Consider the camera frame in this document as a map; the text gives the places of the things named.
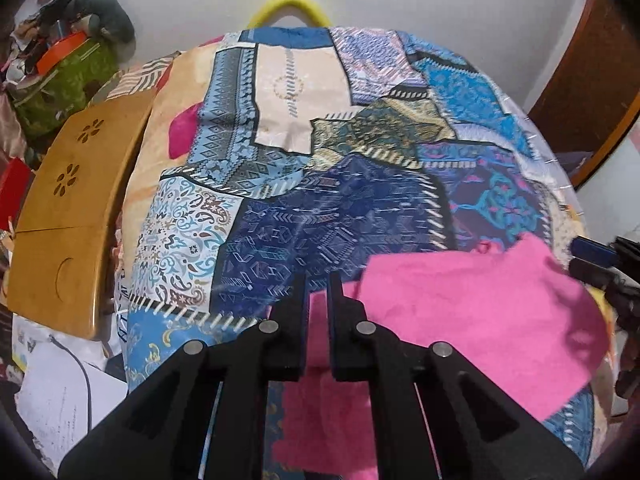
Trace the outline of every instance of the wooden lap desk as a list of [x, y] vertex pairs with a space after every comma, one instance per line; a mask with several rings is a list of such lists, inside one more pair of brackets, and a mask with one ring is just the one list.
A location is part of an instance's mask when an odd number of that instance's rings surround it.
[[54, 140], [16, 228], [8, 308], [54, 330], [94, 338], [111, 291], [114, 220], [155, 90], [72, 115]]

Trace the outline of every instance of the flower cutout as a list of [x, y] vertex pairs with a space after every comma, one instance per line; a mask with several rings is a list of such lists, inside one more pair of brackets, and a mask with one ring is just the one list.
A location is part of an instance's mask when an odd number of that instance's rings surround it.
[[103, 122], [104, 120], [102, 119], [100, 120], [94, 119], [93, 123], [88, 124], [82, 129], [82, 133], [80, 133], [80, 136], [78, 137], [78, 141], [81, 141], [83, 144], [87, 142], [89, 140], [89, 136], [93, 137], [95, 134], [97, 134], [100, 131], [100, 126], [102, 126]]
[[74, 166], [73, 164], [69, 164], [66, 167], [66, 174], [65, 173], [60, 173], [58, 175], [58, 178], [56, 179], [56, 182], [58, 183], [58, 185], [56, 186], [56, 189], [53, 191], [54, 195], [59, 195], [59, 196], [64, 196], [66, 193], [66, 188], [67, 187], [71, 187], [73, 186], [73, 184], [76, 183], [76, 176], [75, 174], [78, 172], [78, 169], [80, 168], [80, 166], [78, 166], [77, 164]]

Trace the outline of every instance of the patchwork quilt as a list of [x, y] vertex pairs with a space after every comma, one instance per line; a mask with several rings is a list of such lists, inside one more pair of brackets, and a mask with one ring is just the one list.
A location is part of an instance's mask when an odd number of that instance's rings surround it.
[[[116, 298], [135, 388], [187, 340], [232, 340], [330, 270], [372, 254], [505, 250], [522, 232], [568, 261], [573, 189], [526, 115], [468, 60], [405, 32], [257, 28], [177, 57], [123, 205]], [[302, 479], [271, 458], [264, 478]], [[583, 463], [589, 386], [545, 422]]]

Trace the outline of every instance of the yellow handle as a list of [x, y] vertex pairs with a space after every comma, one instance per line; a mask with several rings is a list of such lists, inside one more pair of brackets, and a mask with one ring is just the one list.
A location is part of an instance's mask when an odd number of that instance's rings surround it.
[[247, 28], [262, 27], [264, 23], [283, 7], [296, 7], [304, 12], [316, 27], [331, 27], [331, 22], [318, 4], [312, 0], [268, 0], [254, 14]]

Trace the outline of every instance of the black cable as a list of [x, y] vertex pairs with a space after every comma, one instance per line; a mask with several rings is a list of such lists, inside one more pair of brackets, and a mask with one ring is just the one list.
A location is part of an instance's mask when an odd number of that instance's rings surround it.
[[66, 346], [64, 346], [61, 342], [59, 342], [56, 338], [54, 338], [53, 336], [50, 336], [51, 338], [51, 342], [57, 346], [58, 348], [63, 349], [65, 352], [67, 352], [75, 361], [76, 363], [78, 363], [78, 366], [80, 367], [80, 369], [82, 370], [82, 373], [84, 374], [84, 380], [86, 381], [86, 432], [89, 433], [91, 431], [92, 428], [92, 424], [91, 424], [91, 385], [89, 384], [89, 376], [86, 374], [86, 370], [84, 369], [84, 365], [80, 362], [80, 359], [78, 359], [75, 354], [69, 350], [69, 348], [67, 348]]

